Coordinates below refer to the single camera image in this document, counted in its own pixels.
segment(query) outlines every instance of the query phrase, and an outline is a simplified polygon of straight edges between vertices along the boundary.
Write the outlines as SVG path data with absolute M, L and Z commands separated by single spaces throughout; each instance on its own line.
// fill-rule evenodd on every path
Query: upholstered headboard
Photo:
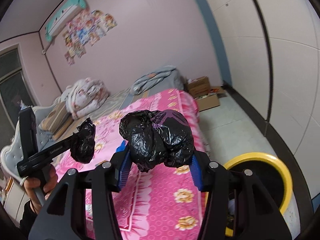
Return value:
M 39 124 L 44 118 L 48 116 L 48 114 L 53 110 L 54 106 L 55 105 L 48 107 L 34 106 L 32 108 L 36 116 L 36 138 L 39 151 L 41 151 L 45 147 L 45 145 L 51 138 L 51 135 L 48 132 L 39 129 Z M 20 178 L 16 164 L 21 160 L 23 160 L 23 153 L 20 140 L 20 125 L 18 122 L 12 144 L 5 146 L 1 150 L 0 162 L 1 166 L 9 173 L 10 176 L 16 179 L 20 183 L 20 185 L 23 184 L 24 179 Z

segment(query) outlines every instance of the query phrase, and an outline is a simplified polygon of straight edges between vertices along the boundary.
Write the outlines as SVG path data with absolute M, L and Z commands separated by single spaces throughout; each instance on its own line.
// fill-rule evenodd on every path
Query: human hand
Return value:
M 47 182 L 47 184 L 45 184 L 43 187 L 43 191 L 46 193 L 46 195 L 44 197 L 46 200 L 48 199 L 52 190 L 54 189 L 54 187 L 57 185 L 57 182 L 58 182 L 58 175 L 57 175 L 56 169 L 54 168 L 53 165 L 51 165 L 51 167 L 50 167 L 49 175 L 50 175 L 50 179 Z M 37 178 L 28 177 L 28 178 L 26 178 L 23 185 L 26 190 L 26 193 L 28 194 L 28 196 L 30 198 L 31 210 L 33 212 L 35 212 L 36 214 L 39 214 L 42 206 L 41 206 L 35 192 L 33 191 L 33 189 L 40 187 L 40 180 Z

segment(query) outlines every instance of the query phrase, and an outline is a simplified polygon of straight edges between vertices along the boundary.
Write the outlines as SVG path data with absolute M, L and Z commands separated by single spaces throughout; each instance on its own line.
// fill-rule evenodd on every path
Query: metal screw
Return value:
M 73 175 L 73 174 L 75 174 L 76 173 L 76 169 L 74 169 L 74 168 L 71 168 L 71 169 L 69 169 L 68 171 L 67 171 L 67 174 L 68 175 Z
M 218 168 L 219 164 L 216 163 L 216 162 L 210 162 L 210 163 L 209 163 L 209 166 L 210 166 L 211 168 L 213 168 L 213 169 L 216 169 L 216 168 Z
M 252 170 L 244 170 L 244 174 L 247 175 L 247 176 L 251 176 L 253 173 L 252 173 Z
M 103 167 L 104 169 L 110 168 L 110 167 L 111 167 L 111 162 L 104 162 L 104 163 L 102 164 L 102 167 Z

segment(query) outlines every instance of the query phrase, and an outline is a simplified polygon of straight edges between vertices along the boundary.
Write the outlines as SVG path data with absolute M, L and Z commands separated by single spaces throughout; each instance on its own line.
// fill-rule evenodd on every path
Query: white tiled floor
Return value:
M 249 152 L 276 155 L 256 125 L 228 94 L 220 98 L 220 106 L 200 112 L 199 125 L 211 148 L 210 159 L 222 165 L 235 156 Z M 294 195 L 284 219 L 294 239 L 300 233 L 299 212 Z

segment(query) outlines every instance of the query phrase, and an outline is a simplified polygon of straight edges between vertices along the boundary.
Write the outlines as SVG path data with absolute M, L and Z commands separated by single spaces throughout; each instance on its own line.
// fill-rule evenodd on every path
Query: black sleeve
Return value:
M 20 231 L 28 238 L 29 232 L 35 222 L 37 214 L 34 213 L 30 207 L 30 200 L 24 205 L 24 212 L 20 220 Z

